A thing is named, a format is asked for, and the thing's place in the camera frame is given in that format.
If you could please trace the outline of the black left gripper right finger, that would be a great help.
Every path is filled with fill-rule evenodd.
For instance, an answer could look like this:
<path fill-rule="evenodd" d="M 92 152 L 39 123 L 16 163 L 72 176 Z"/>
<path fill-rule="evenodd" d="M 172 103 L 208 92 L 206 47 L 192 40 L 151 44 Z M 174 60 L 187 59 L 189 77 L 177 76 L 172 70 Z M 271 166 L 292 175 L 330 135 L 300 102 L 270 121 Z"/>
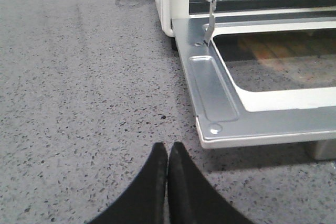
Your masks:
<path fill-rule="evenodd" d="M 170 223 L 252 223 L 229 204 L 175 142 L 167 175 Z"/>

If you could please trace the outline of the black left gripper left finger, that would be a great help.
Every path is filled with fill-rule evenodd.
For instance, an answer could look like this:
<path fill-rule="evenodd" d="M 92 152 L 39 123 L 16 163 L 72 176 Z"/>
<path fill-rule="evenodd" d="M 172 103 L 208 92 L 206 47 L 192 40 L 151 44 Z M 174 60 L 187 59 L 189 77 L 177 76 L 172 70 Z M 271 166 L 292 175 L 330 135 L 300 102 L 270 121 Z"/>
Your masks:
<path fill-rule="evenodd" d="M 167 151 L 155 143 L 133 182 L 91 223 L 163 223 Z"/>

